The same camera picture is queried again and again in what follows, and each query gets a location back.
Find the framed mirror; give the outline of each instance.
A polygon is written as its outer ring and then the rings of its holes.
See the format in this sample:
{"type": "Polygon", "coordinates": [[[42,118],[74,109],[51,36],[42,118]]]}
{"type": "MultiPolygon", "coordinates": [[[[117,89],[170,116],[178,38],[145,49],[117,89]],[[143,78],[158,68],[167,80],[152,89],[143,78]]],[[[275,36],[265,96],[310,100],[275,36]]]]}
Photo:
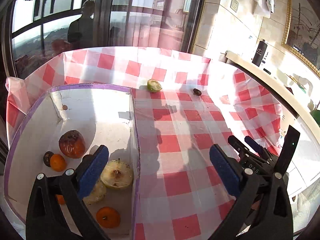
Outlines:
{"type": "Polygon", "coordinates": [[[320,78],[320,19],[309,0],[288,0],[282,46],[320,78]]]}

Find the checkered tablecloth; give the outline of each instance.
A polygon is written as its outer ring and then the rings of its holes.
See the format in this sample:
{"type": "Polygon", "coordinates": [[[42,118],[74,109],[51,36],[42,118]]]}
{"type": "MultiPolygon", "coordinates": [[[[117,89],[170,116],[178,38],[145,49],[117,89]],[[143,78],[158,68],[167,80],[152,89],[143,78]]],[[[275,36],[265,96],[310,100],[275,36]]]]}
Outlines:
{"type": "Polygon", "coordinates": [[[159,48],[64,52],[25,80],[8,78],[9,145],[25,114],[52,86],[109,83],[133,88],[140,142],[136,240],[208,239],[234,203],[209,160],[217,143],[238,158],[228,136],[250,135],[279,151],[279,102],[234,66],[159,48]],[[149,93],[148,79],[163,89],[149,93]],[[193,88],[202,96],[193,95],[193,88]]]}

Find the black bottle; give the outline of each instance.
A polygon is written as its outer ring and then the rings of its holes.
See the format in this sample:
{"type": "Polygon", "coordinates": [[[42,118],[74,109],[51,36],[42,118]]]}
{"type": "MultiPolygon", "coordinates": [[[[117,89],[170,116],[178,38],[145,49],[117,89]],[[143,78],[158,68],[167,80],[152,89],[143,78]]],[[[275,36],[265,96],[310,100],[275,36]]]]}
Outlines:
{"type": "Polygon", "coordinates": [[[261,61],[262,61],[263,56],[266,52],[267,46],[268,45],[265,43],[265,40],[262,40],[259,42],[256,54],[254,55],[253,60],[252,60],[252,63],[257,65],[258,67],[261,64],[261,61]]]}

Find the cut green fruit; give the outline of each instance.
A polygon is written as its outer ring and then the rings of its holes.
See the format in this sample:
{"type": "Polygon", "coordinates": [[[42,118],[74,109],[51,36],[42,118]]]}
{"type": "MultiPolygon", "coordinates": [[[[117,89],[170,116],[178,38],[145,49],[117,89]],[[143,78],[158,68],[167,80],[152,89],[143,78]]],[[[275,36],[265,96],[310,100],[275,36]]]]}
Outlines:
{"type": "Polygon", "coordinates": [[[154,80],[154,79],[149,79],[148,80],[147,87],[148,87],[149,92],[151,92],[151,93],[159,92],[162,89],[162,87],[159,84],[159,82],[157,80],[154,80]]]}
{"type": "Polygon", "coordinates": [[[84,197],[82,200],[84,203],[90,205],[92,203],[96,203],[102,200],[106,193],[107,193],[106,186],[102,183],[100,179],[98,179],[90,195],[87,197],[84,197]]]}
{"type": "Polygon", "coordinates": [[[100,179],[106,187],[126,188],[131,185],[133,171],[130,165],[120,161],[110,161],[104,167],[100,179]]]}

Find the silver screw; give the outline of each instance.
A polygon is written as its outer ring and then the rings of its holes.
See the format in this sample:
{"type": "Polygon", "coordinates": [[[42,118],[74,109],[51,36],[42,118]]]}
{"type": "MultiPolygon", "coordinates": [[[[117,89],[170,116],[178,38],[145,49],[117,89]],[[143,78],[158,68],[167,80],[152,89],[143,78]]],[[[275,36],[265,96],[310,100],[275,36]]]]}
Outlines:
{"type": "Polygon", "coordinates": [[[250,168],[246,168],[246,169],[244,169],[244,173],[247,175],[252,175],[253,171],[250,168]]]}
{"type": "Polygon", "coordinates": [[[277,179],[281,179],[281,178],[282,178],[282,175],[281,175],[279,172],[276,172],[276,173],[275,173],[275,177],[276,177],[277,179]]]}
{"type": "Polygon", "coordinates": [[[73,169],[68,169],[68,170],[66,170],[66,175],[67,176],[71,176],[72,174],[74,174],[75,173],[75,171],[73,170],[73,169]]]}
{"type": "Polygon", "coordinates": [[[44,178],[44,174],[43,173],[39,173],[38,175],[37,175],[37,179],[43,179],[44,178]]]}

